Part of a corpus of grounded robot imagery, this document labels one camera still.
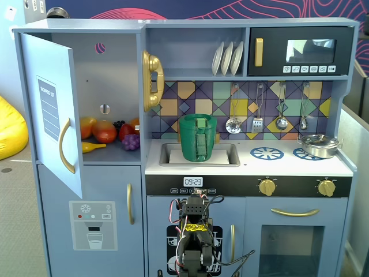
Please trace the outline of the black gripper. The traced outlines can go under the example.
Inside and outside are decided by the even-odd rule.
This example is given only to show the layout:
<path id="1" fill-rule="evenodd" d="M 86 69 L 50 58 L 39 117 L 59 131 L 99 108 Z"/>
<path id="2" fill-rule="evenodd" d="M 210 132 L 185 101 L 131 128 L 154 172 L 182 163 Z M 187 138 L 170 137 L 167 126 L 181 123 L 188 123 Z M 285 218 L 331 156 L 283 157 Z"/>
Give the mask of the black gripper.
<path id="1" fill-rule="evenodd" d="M 208 191 L 206 189 L 191 188 L 190 195 L 179 201 L 179 218 L 204 219 L 209 216 Z"/>

